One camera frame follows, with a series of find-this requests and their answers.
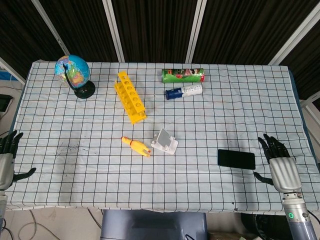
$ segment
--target table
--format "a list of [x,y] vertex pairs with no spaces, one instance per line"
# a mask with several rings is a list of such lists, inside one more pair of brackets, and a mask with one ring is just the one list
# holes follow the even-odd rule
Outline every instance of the table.
[[[270,177],[258,143],[263,133],[295,156],[307,207],[319,210],[320,177],[286,66],[90,62],[96,92],[79,99],[54,79],[54,62],[34,62],[14,128],[23,132],[15,172],[36,167],[7,191],[9,209],[44,206],[277,213],[281,195],[252,170],[219,167],[217,149],[255,154],[256,171]],[[204,68],[203,95],[165,100],[162,68]],[[114,90],[126,71],[147,119],[130,123]],[[142,157],[121,137],[150,147],[165,128],[175,155],[154,149]]]

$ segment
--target metal robot arm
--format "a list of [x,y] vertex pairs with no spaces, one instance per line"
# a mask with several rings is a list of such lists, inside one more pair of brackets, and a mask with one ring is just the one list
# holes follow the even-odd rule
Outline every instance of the metal robot arm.
[[289,223],[294,240],[317,240],[312,226],[308,209],[302,193],[302,187],[295,159],[290,157],[285,145],[274,137],[263,135],[258,141],[263,147],[264,154],[270,164],[271,178],[262,177],[254,172],[254,176],[263,183],[274,185],[275,189],[283,193],[282,205]]
[[0,138],[0,227],[3,225],[8,197],[5,194],[13,182],[30,177],[36,171],[31,168],[27,173],[15,174],[15,158],[18,150],[18,143],[23,133],[17,134],[13,131],[4,138]]

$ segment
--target yellow test tube rack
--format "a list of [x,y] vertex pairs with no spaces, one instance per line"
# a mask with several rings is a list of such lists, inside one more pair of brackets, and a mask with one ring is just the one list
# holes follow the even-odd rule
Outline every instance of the yellow test tube rack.
[[120,82],[115,81],[114,89],[120,97],[122,105],[128,114],[131,123],[135,124],[147,118],[145,106],[127,73],[125,71],[121,71],[118,73],[118,77]]

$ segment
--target globe stand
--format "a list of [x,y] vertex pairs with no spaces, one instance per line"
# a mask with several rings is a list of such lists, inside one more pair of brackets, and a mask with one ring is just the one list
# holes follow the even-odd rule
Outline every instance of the globe stand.
[[85,85],[74,88],[74,94],[80,99],[87,99],[95,93],[96,87],[92,81],[87,81]]
[[67,83],[69,84],[70,88],[74,91],[74,94],[78,98],[87,99],[95,93],[96,86],[94,85],[94,83],[92,81],[87,81],[83,86],[75,88],[69,80],[69,77],[67,74],[67,67],[65,64],[63,64],[63,69],[64,69],[64,75],[65,75],[65,79],[66,79]]

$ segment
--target yellow toy chicken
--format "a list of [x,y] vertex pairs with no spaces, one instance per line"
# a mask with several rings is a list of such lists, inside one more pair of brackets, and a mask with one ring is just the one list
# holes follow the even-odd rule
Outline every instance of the yellow toy chicken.
[[138,154],[141,154],[146,157],[150,157],[151,151],[142,142],[131,140],[126,136],[123,136],[121,140],[123,143],[130,145],[132,150],[136,151]]

